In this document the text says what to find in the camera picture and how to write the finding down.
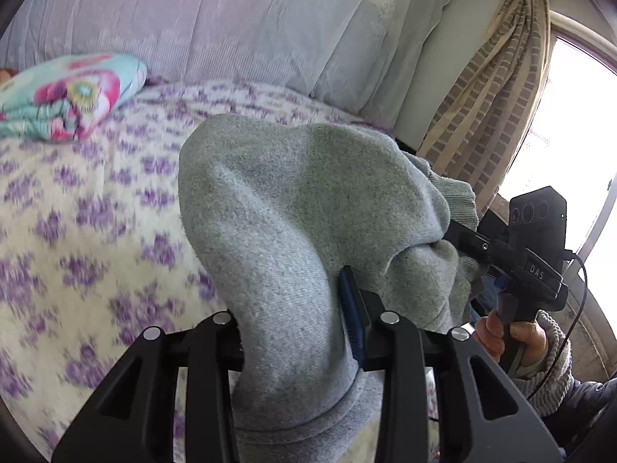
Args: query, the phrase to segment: person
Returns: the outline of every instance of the person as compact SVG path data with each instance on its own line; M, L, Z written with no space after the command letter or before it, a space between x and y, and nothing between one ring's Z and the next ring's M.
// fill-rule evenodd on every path
M525 396L529 396L555 360L565 335L556 321L544 311L538 312L533 322L512 323L510 335L526 344L513 381ZM505 351L504 324L495 309L476 322L472 336L499 362ZM609 401L617 394L617 379L606 383L580 382L572 376L571 369L568 343L551 377L541 388L545 390L544 395L538 395L538 398L543 401L538 402L534 397L530 400L554 440L567 455L582 442Z

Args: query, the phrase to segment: white wall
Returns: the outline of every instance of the white wall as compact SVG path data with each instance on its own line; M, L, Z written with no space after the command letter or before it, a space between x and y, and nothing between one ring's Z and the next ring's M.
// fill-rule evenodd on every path
M394 131L418 149L431 119L482 43L501 0L451 0L428 37Z

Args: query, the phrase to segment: brown checkered curtain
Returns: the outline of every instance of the brown checkered curtain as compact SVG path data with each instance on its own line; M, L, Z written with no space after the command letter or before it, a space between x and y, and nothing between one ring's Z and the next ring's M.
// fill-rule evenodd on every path
M484 213L531 120L547 69L548 0L502 0L483 45L433 116L418 155L467 181Z

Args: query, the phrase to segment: hand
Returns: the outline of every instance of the hand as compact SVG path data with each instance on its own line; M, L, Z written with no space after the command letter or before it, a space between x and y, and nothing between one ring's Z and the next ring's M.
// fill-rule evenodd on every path
M548 340L544 329L536 321L510 324L510 336L527 345L521 359L522 366L536 363L546 356ZM488 317L482 317L477 321L473 337L484 346L493 360L499 362L505 351L505 342L504 324L497 310L491 310Z

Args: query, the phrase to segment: dark jacket sleeve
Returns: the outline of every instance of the dark jacket sleeve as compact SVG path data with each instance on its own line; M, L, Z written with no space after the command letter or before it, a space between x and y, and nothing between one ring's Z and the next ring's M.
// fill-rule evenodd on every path
M559 408L542 421L559 446L570 453L616 394L617 379L606 383L574 380Z

